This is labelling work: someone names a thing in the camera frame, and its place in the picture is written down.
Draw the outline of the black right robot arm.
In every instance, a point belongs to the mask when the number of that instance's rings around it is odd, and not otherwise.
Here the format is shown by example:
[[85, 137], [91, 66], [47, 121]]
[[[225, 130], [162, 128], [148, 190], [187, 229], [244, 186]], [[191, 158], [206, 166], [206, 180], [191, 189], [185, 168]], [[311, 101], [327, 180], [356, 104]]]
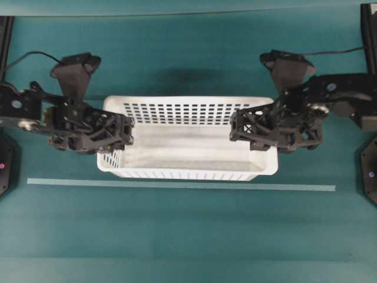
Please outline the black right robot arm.
[[323, 142], [322, 122], [329, 113], [350, 118], [365, 132], [376, 131], [376, 76], [354, 73], [313, 76], [284, 88], [272, 103], [236, 110], [229, 139], [251, 150], [291, 153]]

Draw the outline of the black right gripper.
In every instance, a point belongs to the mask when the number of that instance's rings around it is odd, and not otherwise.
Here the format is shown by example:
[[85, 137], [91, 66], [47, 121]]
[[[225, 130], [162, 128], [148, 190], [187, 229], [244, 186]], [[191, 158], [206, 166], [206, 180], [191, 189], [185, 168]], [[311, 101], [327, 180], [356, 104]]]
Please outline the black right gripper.
[[229, 139], [250, 143], [250, 150], [292, 153], [314, 150], [323, 142], [326, 108], [311, 108], [298, 96], [281, 95], [270, 104], [236, 110], [230, 117]]

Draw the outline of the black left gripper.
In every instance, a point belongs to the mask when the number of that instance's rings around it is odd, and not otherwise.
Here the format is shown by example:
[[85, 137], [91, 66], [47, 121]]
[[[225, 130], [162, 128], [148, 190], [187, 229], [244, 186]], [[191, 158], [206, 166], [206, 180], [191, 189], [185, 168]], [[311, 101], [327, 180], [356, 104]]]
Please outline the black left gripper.
[[52, 106], [44, 110], [44, 133], [57, 150], [79, 154], [113, 153], [134, 143], [134, 119], [88, 104]]

